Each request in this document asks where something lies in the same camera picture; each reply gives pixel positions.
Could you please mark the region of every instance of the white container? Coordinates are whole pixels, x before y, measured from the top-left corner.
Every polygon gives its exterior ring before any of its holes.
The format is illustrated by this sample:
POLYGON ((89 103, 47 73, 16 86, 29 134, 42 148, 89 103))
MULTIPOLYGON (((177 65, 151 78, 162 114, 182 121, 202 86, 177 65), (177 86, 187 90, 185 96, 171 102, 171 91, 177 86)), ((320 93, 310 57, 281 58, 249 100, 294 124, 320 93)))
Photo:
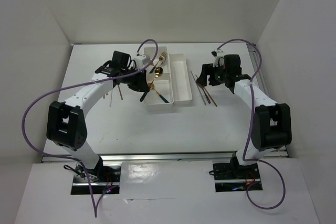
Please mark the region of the white container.
MULTIPOLYGON (((155 54, 155 47, 146 47, 143 50, 145 55, 150 56, 151 58, 154 57, 155 54)), ((154 61, 154 64, 157 63, 159 56, 162 52, 167 52, 167 47, 159 47, 157 57, 154 61)), ((170 59, 169 54, 167 52, 166 60, 163 65, 161 65, 163 69, 163 74, 156 78, 154 81, 155 89, 164 96, 169 103, 165 103, 158 94, 151 90, 143 100, 143 103, 145 104, 146 108, 149 111, 165 111, 165 110, 171 110, 174 103, 174 96, 173 96, 173 87, 172 87, 172 79, 171 79, 171 67, 170 67, 170 59)), ((155 74, 149 73, 153 66, 149 66, 147 68, 147 75, 146 79, 147 82, 150 83, 153 81, 155 74)))
POLYGON ((190 81, 184 54, 169 55, 174 104, 184 105, 191 102, 190 81))

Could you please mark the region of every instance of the gold spoon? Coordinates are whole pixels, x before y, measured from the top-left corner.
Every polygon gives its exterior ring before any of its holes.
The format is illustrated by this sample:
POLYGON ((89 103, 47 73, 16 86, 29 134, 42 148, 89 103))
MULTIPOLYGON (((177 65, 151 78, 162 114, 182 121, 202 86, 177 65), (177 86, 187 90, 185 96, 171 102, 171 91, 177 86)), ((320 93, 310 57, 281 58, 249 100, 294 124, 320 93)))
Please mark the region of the gold spoon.
MULTIPOLYGON (((151 82, 151 84, 149 84, 149 87, 152 86, 153 82, 155 81, 155 79, 157 77, 160 77, 163 74, 163 69, 161 67, 156 68, 154 74, 155 74, 155 77, 154 77, 153 81, 151 82)), ((144 92, 144 94, 140 97, 140 102, 142 102, 145 99, 145 97, 148 93, 149 93, 149 91, 144 92)))
POLYGON ((165 97, 163 97, 163 95, 161 95, 161 94, 155 89, 155 85, 154 85, 153 83, 150 85, 150 88, 153 89, 153 90, 155 90, 155 92, 159 95, 159 97, 160 97, 165 103, 169 103, 169 101, 168 101, 165 97))

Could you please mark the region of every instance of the white wall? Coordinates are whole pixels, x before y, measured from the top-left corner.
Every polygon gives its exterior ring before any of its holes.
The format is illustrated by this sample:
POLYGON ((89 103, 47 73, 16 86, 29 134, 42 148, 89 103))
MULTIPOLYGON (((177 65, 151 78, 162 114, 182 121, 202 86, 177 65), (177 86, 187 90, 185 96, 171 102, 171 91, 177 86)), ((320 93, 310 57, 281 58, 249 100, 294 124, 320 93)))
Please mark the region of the white wall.
POLYGON ((270 95, 291 106, 290 150, 322 224, 336 205, 336 0, 280 0, 258 42, 270 95))
MULTIPOLYGON (((26 107, 40 94, 61 85, 70 44, 42 0, 0 0, 0 216, 13 223, 33 161, 21 134, 26 107)), ((28 118, 28 134, 42 147, 48 103, 28 118)))
POLYGON ((47 0, 74 43, 257 41, 279 0, 47 0))

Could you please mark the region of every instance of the chopsticks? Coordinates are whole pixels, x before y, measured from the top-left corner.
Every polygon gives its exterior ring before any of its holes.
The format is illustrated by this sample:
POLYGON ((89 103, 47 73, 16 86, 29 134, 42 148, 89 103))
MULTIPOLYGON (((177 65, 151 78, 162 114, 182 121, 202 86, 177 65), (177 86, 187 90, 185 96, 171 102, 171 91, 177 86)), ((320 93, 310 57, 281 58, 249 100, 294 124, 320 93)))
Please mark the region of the chopsticks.
POLYGON ((200 94, 201 97, 202 97, 202 100, 203 100, 203 102, 204 102, 204 105, 206 105, 205 100, 204 100, 204 98, 203 98, 203 96, 202 96, 201 90, 199 89, 200 87, 198 86, 198 84, 197 84, 197 82, 196 82, 196 79, 195 79, 195 77, 194 77, 194 74, 193 74, 192 71, 190 71, 190 73, 191 73, 191 75, 192 75, 193 78, 194 78, 194 81, 195 81, 195 83, 196 83, 196 87, 197 87, 197 89, 198 89, 198 91, 199 91, 199 94, 200 94))
POLYGON ((122 97, 122 94, 121 94, 121 89, 120 89, 120 86, 118 85, 118 89, 119 89, 119 94, 120 94, 120 98, 121 98, 121 101, 124 100, 124 98, 122 97))
POLYGON ((206 91, 206 92, 207 92, 207 94, 209 95, 209 97, 210 97, 210 99, 212 100, 212 102, 214 103, 214 105, 215 105, 216 107, 218 107, 218 106, 217 106, 217 103, 216 103, 215 100, 212 98, 212 96, 210 95, 210 93, 206 90, 206 88, 205 88, 204 86, 200 85, 199 83, 196 83, 196 84, 198 84, 198 85, 203 89, 203 91, 206 91))
POLYGON ((199 91, 199 94, 200 94, 201 97, 202 97, 202 100, 203 100, 203 102, 204 102, 204 105, 206 105, 206 102, 205 102, 205 100, 204 100, 204 98, 203 98, 203 96, 202 96, 202 93, 201 93, 200 88, 203 90, 204 95, 205 95, 205 98, 206 98, 206 100, 208 101, 208 103, 210 104, 211 101, 212 101, 212 102, 214 103, 214 105, 215 105, 216 107, 218 107, 217 103, 216 103, 215 100, 212 98, 212 96, 210 95, 210 93, 206 90, 206 88, 205 88, 204 86, 202 86, 201 84, 199 84, 199 83, 196 82, 196 79, 195 79, 195 77, 194 77, 193 72, 190 71, 190 73, 191 73, 191 75, 193 76, 193 79, 194 79, 194 81, 195 81, 195 83, 196 83, 196 86, 197 86, 197 89, 198 89, 198 91, 199 91))

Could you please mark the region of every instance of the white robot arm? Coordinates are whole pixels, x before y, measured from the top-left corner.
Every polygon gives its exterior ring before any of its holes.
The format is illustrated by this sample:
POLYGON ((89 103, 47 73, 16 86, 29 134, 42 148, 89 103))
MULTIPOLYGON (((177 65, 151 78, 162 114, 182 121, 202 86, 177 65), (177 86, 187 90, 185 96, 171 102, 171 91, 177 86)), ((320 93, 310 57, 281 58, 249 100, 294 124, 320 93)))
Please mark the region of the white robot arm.
POLYGON ((233 169, 256 163, 269 152, 291 143, 290 109, 287 104, 279 104, 265 95, 256 85, 250 83, 250 76, 242 74, 239 55, 225 55, 221 50, 212 52, 215 62, 202 65, 200 77, 196 80, 207 86, 207 77, 211 86, 225 84, 230 91, 239 96, 252 109, 250 85, 253 85, 255 114, 251 141, 243 158, 244 149, 232 157, 233 169))
POLYGON ((103 97, 104 94, 113 90, 120 83, 137 92, 149 91, 146 82, 146 70, 133 76, 99 82, 107 77, 115 77, 136 72, 146 66, 150 58, 145 55, 137 55, 131 60, 131 56, 115 51, 113 58, 96 70, 91 78, 93 84, 84 86, 76 94, 64 102, 55 101, 49 106, 47 138, 65 149, 71 156, 81 160, 89 173, 101 177, 109 171, 104 167, 101 157, 96 154, 88 142, 85 117, 90 109, 103 97))

